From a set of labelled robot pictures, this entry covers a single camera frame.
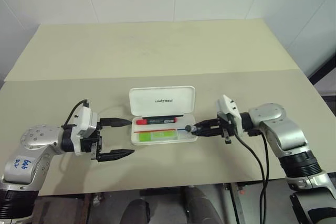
handwritten label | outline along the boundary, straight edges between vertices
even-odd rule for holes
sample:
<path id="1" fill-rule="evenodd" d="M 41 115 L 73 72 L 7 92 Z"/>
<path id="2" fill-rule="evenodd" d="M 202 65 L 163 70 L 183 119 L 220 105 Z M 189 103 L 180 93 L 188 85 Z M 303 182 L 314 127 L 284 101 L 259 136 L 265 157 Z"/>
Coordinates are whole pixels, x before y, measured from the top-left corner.
<path id="1" fill-rule="evenodd" d="M 33 157 L 17 156 L 14 158 L 14 168 L 17 170 L 30 169 L 34 160 Z"/>

table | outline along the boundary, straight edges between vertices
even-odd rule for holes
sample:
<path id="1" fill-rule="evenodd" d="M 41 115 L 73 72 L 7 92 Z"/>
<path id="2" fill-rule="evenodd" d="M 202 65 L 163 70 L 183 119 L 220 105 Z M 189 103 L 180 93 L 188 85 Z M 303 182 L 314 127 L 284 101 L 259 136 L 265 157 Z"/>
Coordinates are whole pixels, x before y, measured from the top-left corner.
<path id="1" fill-rule="evenodd" d="M 131 119 L 131 88 L 183 85 L 196 88 L 197 121 L 216 116 L 221 94 L 234 99 L 240 112 L 267 102 L 283 105 L 320 165 L 334 171 L 335 117 L 260 19 L 40 26 L 0 90 L 0 164 L 27 128 L 62 125 L 81 99 L 89 99 L 101 117 Z M 104 129 L 102 136 L 105 152 L 135 152 L 105 163 L 91 161 L 89 154 L 55 156 L 40 195 L 260 179 L 254 158 L 234 138 L 231 145 L 200 137 L 194 143 L 132 146 L 130 127 Z M 244 140 L 258 156 L 265 154 L 259 137 Z M 284 176 L 271 153 L 270 178 Z"/>

robotic arm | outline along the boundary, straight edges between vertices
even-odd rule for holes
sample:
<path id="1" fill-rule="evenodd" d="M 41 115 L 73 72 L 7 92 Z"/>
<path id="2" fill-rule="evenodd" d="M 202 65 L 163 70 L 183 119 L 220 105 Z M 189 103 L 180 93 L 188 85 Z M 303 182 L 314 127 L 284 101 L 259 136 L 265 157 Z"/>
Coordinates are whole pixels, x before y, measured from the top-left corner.
<path id="1" fill-rule="evenodd" d="M 68 124 L 75 109 L 74 124 Z M 0 223 L 28 224 L 33 221 L 35 199 L 47 176 L 51 159 L 65 152 L 81 155 L 90 152 L 98 162 L 126 157 L 134 150 L 112 150 L 101 153 L 104 126 L 121 127 L 131 124 L 119 118 L 101 118 L 83 100 L 76 104 L 62 127 L 39 125 L 28 129 L 21 137 L 18 149 L 10 156 L 0 180 Z"/>
<path id="2" fill-rule="evenodd" d="M 287 118 L 282 106 L 268 103 L 239 113 L 236 103 L 224 95 L 217 101 L 217 108 L 216 119 L 188 125 L 186 130 L 198 136 L 221 135 L 227 144 L 235 133 L 242 136 L 245 131 L 256 136 L 262 132 L 286 173 L 289 187 L 296 191 L 290 199 L 298 221 L 336 223 L 336 189 L 302 130 Z"/>

red object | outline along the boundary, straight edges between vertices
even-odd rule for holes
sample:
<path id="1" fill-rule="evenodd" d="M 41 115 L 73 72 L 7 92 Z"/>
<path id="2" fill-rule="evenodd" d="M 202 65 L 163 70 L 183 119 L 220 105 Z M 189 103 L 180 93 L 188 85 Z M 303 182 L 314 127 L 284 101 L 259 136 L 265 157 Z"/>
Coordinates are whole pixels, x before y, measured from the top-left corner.
<path id="1" fill-rule="evenodd" d="M 176 129 L 166 129 L 166 130 L 151 130 L 151 131 L 134 131 L 134 133 L 141 133 L 141 132 L 154 132 L 154 131 L 175 131 Z"/>
<path id="2" fill-rule="evenodd" d="M 137 125 L 146 125 L 147 124 L 147 119 L 140 119 L 136 121 Z"/>

white case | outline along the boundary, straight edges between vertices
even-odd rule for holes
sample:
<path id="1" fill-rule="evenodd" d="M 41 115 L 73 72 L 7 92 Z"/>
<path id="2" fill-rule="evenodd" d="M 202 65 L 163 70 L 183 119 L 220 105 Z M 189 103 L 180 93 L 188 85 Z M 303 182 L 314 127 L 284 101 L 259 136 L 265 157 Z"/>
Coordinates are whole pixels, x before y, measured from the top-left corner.
<path id="1" fill-rule="evenodd" d="M 177 131 L 177 139 L 139 141 L 136 131 L 155 131 L 167 129 L 184 129 L 194 125 L 195 117 L 191 112 L 195 105 L 195 88 L 193 86 L 134 88 L 129 93 L 131 112 L 136 117 L 132 120 L 131 141 L 134 145 L 151 145 L 167 143 L 185 143 L 197 140 L 197 136 L 184 130 Z M 137 125 L 136 121 L 149 116 L 183 115 L 177 122 L 166 124 Z"/>

